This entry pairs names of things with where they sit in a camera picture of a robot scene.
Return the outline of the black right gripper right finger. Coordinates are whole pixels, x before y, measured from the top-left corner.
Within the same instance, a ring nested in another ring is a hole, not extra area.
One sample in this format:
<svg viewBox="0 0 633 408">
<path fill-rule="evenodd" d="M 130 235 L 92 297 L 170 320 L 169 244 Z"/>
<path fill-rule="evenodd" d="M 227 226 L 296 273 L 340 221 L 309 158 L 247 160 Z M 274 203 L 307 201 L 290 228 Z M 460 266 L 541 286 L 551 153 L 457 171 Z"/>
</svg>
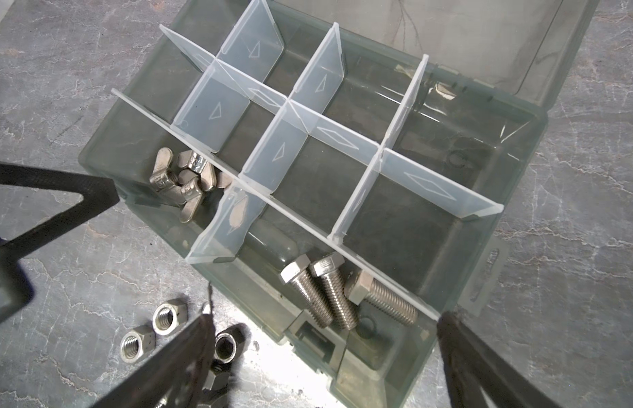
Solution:
<svg viewBox="0 0 633 408">
<path fill-rule="evenodd" d="M 454 312 L 437 322 L 447 392 L 452 407 L 557 407 L 482 341 Z"/>
</svg>

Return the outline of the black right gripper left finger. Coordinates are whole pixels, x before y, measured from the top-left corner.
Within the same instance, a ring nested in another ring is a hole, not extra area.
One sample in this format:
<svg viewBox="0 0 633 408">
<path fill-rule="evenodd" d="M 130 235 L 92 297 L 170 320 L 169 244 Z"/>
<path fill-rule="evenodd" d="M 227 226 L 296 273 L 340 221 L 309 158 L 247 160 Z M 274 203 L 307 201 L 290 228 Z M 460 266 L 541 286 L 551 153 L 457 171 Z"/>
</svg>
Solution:
<svg viewBox="0 0 633 408">
<path fill-rule="evenodd" d="M 213 316 L 201 314 L 95 406 L 155 407 L 165 396 L 168 407 L 198 406 L 215 342 Z"/>
</svg>

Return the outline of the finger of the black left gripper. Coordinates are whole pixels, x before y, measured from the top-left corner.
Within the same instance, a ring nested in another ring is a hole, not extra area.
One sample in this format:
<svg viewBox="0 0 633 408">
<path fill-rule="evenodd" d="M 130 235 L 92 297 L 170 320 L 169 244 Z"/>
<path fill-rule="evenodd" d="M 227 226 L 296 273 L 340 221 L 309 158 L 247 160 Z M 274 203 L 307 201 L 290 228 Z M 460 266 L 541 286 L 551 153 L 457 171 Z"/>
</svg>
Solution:
<svg viewBox="0 0 633 408">
<path fill-rule="evenodd" d="M 119 202 L 119 195 L 110 178 L 1 162 L 0 185 L 66 191 L 82 196 L 81 202 L 20 236 L 10 241 L 0 237 L 2 323 L 28 305 L 35 295 L 19 260 L 107 211 Z"/>
</svg>

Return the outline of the steel wing nut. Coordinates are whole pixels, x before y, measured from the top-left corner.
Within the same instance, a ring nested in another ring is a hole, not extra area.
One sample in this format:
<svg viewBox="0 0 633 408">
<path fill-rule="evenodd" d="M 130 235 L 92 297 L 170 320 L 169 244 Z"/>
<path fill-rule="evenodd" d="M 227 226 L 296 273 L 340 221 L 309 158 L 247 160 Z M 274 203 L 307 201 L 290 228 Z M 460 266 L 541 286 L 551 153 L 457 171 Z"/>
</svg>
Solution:
<svg viewBox="0 0 633 408">
<path fill-rule="evenodd" d="M 180 169 L 178 182 L 187 185 L 192 179 L 199 178 L 203 191 L 211 191 L 217 187 L 217 176 L 214 166 L 196 151 L 183 151 L 177 156 L 176 165 Z"/>
<path fill-rule="evenodd" d="M 180 221 L 182 224 L 187 224 L 193 219 L 204 200 L 204 190 L 202 189 L 200 178 L 194 177 L 185 185 L 182 185 L 181 195 L 185 204 L 180 213 Z"/>
<path fill-rule="evenodd" d="M 158 150 L 149 183 L 162 197 L 176 205 L 185 205 L 187 198 L 184 196 L 184 185 L 179 183 L 176 174 L 171 169 L 173 158 L 172 149 L 162 147 Z"/>
</svg>

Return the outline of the steel hex bolt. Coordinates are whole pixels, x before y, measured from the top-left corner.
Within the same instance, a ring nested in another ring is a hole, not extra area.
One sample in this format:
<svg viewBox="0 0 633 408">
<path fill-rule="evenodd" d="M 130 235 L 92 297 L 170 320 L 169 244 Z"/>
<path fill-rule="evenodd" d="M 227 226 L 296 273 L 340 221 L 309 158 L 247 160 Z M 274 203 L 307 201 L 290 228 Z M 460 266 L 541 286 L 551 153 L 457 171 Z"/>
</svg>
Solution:
<svg viewBox="0 0 633 408">
<path fill-rule="evenodd" d="M 333 252 L 310 265 L 311 274 L 318 278 L 325 289 L 340 327 L 351 331 L 359 323 L 355 305 L 345 296 L 345 282 L 340 273 L 344 257 Z"/>
<path fill-rule="evenodd" d="M 367 302 L 405 326 L 417 322 L 417 309 L 367 272 L 352 275 L 345 284 L 344 294 L 353 304 Z"/>
<path fill-rule="evenodd" d="M 280 279 L 284 284 L 294 287 L 306 301 L 308 311 L 316 324 L 321 328 L 326 328 L 333 323 L 335 316 L 329 307 L 328 299 L 309 272 L 310 264 L 311 260 L 308 256 L 302 254 L 282 269 Z"/>
</svg>

